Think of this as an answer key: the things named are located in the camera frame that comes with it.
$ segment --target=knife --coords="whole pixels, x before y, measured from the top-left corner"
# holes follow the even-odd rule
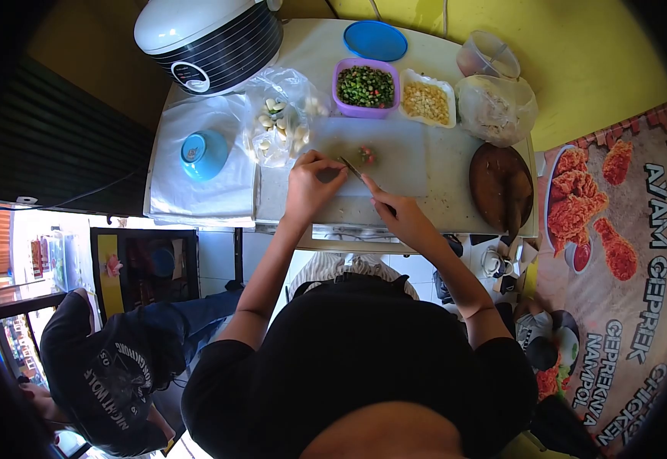
[[[366,183],[364,182],[364,179],[361,178],[361,174],[359,173],[359,171],[354,166],[352,166],[351,163],[348,162],[346,158],[344,158],[343,156],[339,156],[338,158],[341,160],[341,162],[346,164],[346,167],[349,168],[349,170],[354,173],[356,178],[359,179],[366,187]],[[397,211],[394,210],[394,207],[390,206],[389,204],[385,204],[385,206],[387,206],[392,216],[397,216]]]

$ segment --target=chopped garlic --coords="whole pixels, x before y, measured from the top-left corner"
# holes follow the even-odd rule
[[[448,124],[446,93],[435,85],[420,81],[408,83],[402,97],[402,105],[410,116],[422,116],[439,124]]]

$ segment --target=white rice cooker lid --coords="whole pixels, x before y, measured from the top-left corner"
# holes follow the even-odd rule
[[[264,0],[150,0],[135,22],[135,42],[163,54],[203,37]]]

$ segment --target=purple plastic container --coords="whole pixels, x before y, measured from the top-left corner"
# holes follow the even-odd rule
[[[388,109],[374,109],[366,106],[354,106],[344,104],[338,99],[338,87],[337,80],[338,74],[342,70],[347,68],[352,68],[354,66],[361,67],[366,65],[373,69],[379,69],[384,72],[389,72],[392,75],[392,83],[394,83],[394,100],[392,106]],[[381,120],[387,117],[390,113],[397,110],[397,107],[400,105],[400,77],[397,74],[397,70],[392,67],[387,62],[382,62],[379,60],[363,59],[361,57],[350,57],[338,61],[336,67],[333,68],[333,80],[331,82],[331,92],[333,93],[333,100],[336,102],[339,112],[346,116],[351,116],[354,118],[375,118]]]

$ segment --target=rice cooker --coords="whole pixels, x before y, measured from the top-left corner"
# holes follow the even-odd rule
[[[150,0],[135,42],[183,91],[229,93],[272,65],[283,28],[270,10],[282,0]]]

